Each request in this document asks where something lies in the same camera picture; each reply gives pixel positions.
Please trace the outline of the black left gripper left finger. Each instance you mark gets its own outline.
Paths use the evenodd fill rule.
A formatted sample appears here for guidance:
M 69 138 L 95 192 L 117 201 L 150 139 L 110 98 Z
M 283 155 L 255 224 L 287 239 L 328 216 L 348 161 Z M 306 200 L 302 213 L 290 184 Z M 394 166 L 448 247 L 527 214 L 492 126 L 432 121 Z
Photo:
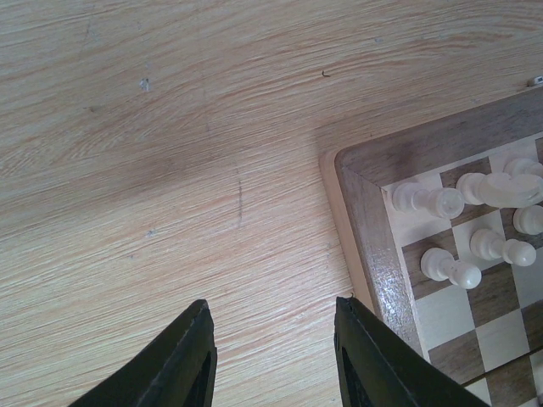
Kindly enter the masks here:
M 210 406 L 217 367 L 206 300 L 188 306 L 126 365 L 73 406 Z

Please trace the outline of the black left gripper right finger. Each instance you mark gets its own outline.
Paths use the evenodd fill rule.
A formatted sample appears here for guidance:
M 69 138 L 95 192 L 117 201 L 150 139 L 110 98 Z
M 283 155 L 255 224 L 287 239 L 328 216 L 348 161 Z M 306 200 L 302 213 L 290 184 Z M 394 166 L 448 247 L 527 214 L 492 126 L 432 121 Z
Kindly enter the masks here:
M 344 406 L 485 406 L 431 366 L 357 298 L 336 298 L 334 347 Z

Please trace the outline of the wooden chessboard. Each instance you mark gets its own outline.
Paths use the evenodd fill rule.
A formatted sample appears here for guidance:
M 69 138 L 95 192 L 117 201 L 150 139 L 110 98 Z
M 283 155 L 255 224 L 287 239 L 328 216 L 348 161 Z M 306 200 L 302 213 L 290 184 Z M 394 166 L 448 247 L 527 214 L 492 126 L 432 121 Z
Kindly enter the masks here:
M 465 201 L 455 219 L 402 213 L 405 182 L 455 188 L 466 173 L 542 178 L 542 91 L 519 93 L 375 140 L 326 153 L 322 178 L 357 298 L 431 366 L 485 406 L 542 403 L 542 233 L 514 229 L 516 209 Z M 532 244 L 530 266 L 484 260 L 471 236 L 490 229 Z M 430 248 L 476 265 L 463 289 L 421 271 Z

